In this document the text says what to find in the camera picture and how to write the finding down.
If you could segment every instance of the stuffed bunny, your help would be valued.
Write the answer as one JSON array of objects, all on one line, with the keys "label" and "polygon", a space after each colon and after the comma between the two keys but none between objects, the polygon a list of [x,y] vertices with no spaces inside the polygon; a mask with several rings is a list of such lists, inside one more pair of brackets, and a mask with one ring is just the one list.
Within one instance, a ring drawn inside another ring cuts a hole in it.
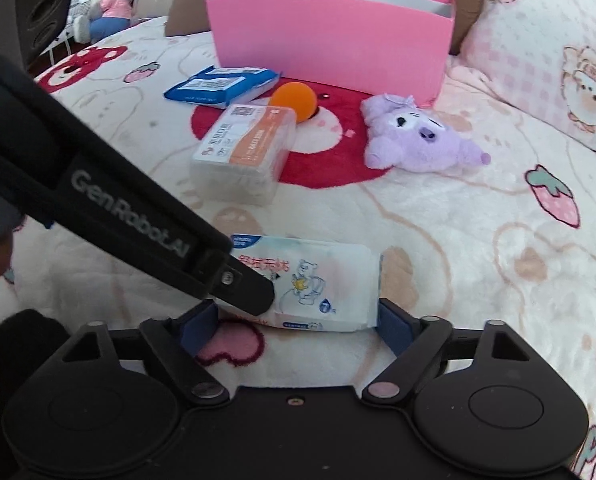
[{"label": "stuffed bunny", "polygon": [[89,13],[73,23],[73,36],[78,43],[97,41],[129,28],[133,0],[92,0]]},{"label": "stuffed bunny", "polygon": [[360,105],[368,126],[364,163],[374,170],[397,166],[415,173],[442,171],[456,164],[482,166],[491,162],[472,140],[428,117],[413,97],[383,94]]}]

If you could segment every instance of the pink box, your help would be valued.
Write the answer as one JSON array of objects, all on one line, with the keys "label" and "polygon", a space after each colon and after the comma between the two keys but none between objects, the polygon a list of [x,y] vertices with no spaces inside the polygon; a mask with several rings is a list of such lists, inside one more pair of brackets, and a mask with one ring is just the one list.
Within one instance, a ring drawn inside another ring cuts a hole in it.
[{"label": "pink box", "polygon": [[454,0],[207,0],[220,64],[367,92],[440,92]]}]

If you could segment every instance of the gray plush toy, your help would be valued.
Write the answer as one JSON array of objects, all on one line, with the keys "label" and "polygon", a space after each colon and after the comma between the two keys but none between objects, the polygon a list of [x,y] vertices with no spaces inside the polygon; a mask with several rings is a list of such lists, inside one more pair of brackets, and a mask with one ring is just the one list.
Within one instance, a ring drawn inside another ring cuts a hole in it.
[{"label": "gray plush toy", "polygon": [[96,43],[130,25],[133,0],[92,0],[88,15],[78,16],[73,35],[78,43]]}]

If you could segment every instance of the pink pillow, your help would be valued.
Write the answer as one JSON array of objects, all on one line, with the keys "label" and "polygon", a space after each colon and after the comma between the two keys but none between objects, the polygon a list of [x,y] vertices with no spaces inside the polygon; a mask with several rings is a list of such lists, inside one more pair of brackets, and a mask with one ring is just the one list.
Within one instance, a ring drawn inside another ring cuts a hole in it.
[{"label": "pink pillow", "polygon": [[501,99],[596,150],[596,0],[486,0],[460,60]]}]

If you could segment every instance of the bed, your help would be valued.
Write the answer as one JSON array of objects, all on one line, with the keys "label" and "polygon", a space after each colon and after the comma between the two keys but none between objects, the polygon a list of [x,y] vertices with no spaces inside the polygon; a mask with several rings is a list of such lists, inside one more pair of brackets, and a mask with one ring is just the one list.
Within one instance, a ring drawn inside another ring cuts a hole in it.
[{"label": "bed", "polygon": [[[368,170],[358,107],[366,96],[312,84],[320,112],[299,126],[273,203],[206,202],[190,180],[190,156],[217,113],[162,92],[217,62],[213,41],[210,32],[167,37],[166,21],[107,38],[38,82],[222,232],[361,243],[382,254],[381,294],[412,315],[466,328],[508,322],[586,404],[590,430],[572,469],[596,480],[596,151],[510,105],[491,74],[464,56],[449,56],[430,113],[491,153],[491,165]],[[15,234],[12,272],[0,280],[0,320],[36,308],[70,330],[92,319],[135,326],[196,302],[63,228],[32,220]],[[361,389],[394,356],[372,331],[225,323],[201,358],[233,391],[238,384]]]}]

